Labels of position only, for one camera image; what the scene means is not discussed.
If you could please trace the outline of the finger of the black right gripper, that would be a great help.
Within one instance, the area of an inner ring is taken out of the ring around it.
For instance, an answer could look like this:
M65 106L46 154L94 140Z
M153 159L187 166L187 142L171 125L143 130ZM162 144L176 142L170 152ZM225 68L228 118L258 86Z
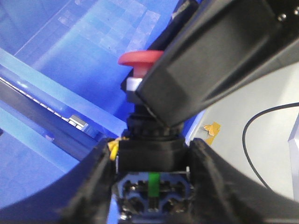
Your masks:
M298 60L298 1L205 0L136 93L172 127Z

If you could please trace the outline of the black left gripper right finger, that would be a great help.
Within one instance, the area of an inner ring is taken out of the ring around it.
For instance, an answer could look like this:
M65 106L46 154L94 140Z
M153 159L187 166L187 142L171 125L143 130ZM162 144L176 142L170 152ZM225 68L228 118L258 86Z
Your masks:
M192 217L199 224L297 224L299 204L232 167L202 139L190 142Z

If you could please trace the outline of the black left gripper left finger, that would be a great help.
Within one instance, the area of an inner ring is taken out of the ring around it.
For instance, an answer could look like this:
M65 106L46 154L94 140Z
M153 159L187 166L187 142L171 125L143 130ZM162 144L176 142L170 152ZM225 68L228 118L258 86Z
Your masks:
M105 224L112 195L115 164L102 139L63 177L0 210L2 224Z

